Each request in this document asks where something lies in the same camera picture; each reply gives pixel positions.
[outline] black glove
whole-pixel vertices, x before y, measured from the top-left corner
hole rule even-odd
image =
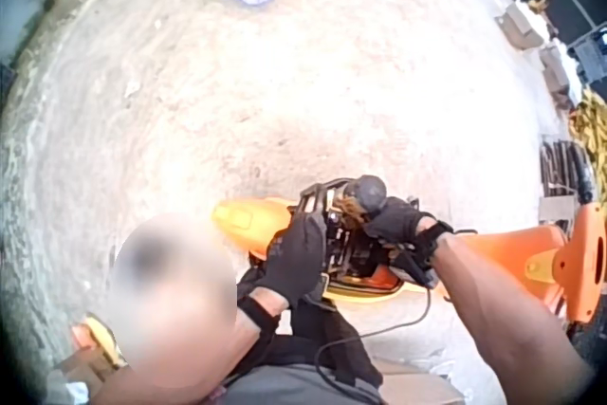
[[[362,228],[370,237],[382,239],[391,244],[411,243],[415,230],[423,217],[434,218],[427,212],[420,212],[400,198],[389,196],[373,220]]]
[[[326,250],[326,225],[315,213],[296,213],[267,249],[266,275],[258,286],[284,296],[291,307],[318,283]]]

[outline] power cord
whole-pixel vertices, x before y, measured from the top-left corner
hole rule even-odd
[[[360,341],[360,340],[366,339],[368,337],[378,336],[378,335],[385,334],[390,331],[394,331],[395,329],[400,329],[401,327],[413,326],[415,324],[418,324],[419,322],[422,322],[428,316],[428,312],[430,312],[430,307],[432,304],[432,295],[430,294],[430,290],[428,288],[426,288],[426,298],[427,298],[426,299],[426,308],[424,309],[424,313],[422,313],[418,319],[416,319],[412,322],[403,322],[401,324],[396,324],[394,326],[390,326],[385,329],[380,329],[378,331],[370,332],[370,333],[364,334],[362,336],[348,337],[345,339],[340,339],[338,341],[331,341],[331,342],[323,345],[321,348],[319,348],[319,350],[316,352],[316,356],[314,357],[314,368],[316,369],[316,372],[321,376],[322,380],[326,384],[331,386],[336,391],[344,394],[345,396],[353,398],[354,400],[357,400],[362,403],[370,403],[371,405],[384,405],[385,402],[383,400],[381,400],[381,399],[377,400],[376,397],[371,396],[370,394],[363,393],[362,391],[357,391],[357,392],[348,391],[348,390],[342,388],[341,386],[339,386],[339,384],[334,379],[332,379],[325,372],[322,371],[321,354],[328,348],[331,348],[332,346],[335,346],[335,345],[339,345],[341,343],[350,343],[352,341]]]

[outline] person's left arm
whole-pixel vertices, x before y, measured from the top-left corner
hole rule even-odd
[[[251,291],[249,296],[271,316],[278,316],[288,308],[288,301],[271,289],[257,287]],[[188,388],[160,388],[144,381],[131,367],[126,366],[103,383],[101,390],[92,398],[91,404],[186,405],[199,403],[201,399],[212,393],[248,353],[248,350],[259,340],[260,333],[260,328],[247,314],[238,309],[230,344],[226,346],[223,356],[216,360],[213,369],[205,375],[202,382]]]

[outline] concrete ground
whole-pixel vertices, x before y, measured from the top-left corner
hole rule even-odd
[[[373,173],[456,228],[535,225],[540,137],[561,125],[537,56],[493,20],[506,2],[58,0],[0,137],[2,310],[32,382],[103,315],[110,258],[159,212],[208,223],[222,198]],[[422,310],[343,307],[361,332]],[[449,304],[367,344],[503,402]]]

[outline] person's right arm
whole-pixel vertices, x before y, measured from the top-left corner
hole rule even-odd
[[[424,218],[419,229],[434,221]],[[508,403],[567,403],[593,373],[558,319],[507,271],[452,234],[439,237],[432,266],[457,314],[493,369]]]

